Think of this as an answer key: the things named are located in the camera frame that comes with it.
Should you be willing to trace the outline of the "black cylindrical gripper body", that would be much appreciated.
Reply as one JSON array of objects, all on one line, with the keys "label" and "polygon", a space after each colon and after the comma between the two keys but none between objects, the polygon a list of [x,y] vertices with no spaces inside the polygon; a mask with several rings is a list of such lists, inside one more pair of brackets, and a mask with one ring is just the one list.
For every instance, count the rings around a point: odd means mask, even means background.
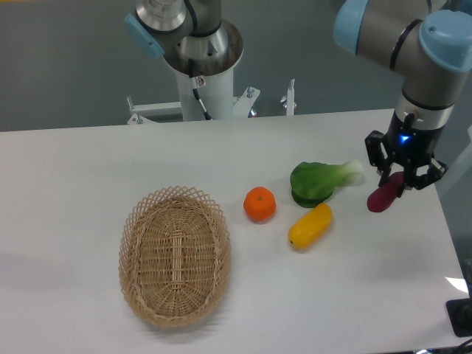
[{"label": "black cylindrical gripper body", "polygon": [[386,152],[386,161],[389,164],[399,164],[411,169],[417,169],[431,163],[434,158],[434,149],[440,138],[443,128],[421,130],[407,126],[404,130],[404,121],[396,113],[392,115],[389,128],[382,139]]}]

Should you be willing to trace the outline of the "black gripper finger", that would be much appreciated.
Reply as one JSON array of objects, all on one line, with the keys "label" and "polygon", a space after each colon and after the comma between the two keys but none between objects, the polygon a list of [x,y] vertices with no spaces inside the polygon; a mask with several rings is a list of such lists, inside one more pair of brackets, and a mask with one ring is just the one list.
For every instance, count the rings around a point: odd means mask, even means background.
[{"label": "black gripper finger", "polygon": [[448,171],[448,166],[436,159],[428,164],[426,173],[419,176],[417,166],[412,159],[407,159],[403,166],[403,181],[398,189],[397,197],[400,198],[405,190],[422,190],[425,187],[439,181]]},{"label": "black gripper finger", "polygon": [[369,164],[375,167],[380,180],[378,186],[382,187],[389,180],[391,173],[392,160],[387,153],[384,153],[382,147],[384,146],[385,135],[379,131],[372,131],[364,140],[366,151],[369,159]]}]

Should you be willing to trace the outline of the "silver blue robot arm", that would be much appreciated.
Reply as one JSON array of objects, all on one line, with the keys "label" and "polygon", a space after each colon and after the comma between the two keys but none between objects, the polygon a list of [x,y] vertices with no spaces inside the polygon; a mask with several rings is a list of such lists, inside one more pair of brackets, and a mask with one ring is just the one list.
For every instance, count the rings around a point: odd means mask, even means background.
[{"label": "silver blue robot arm", "polygon": [[[253,95],[233,97],[243,41],[219,1],[136,1],[125,26],[143,52],[175,73],[186,121],[249,115]],[[405,79],[388,131],[365,140],[380,182],[392,180],[394,164],[403,168],[400,190],[439,181],[448,168],[434,148],[471,71],[471,3],[346,1],[333,37]]]}]

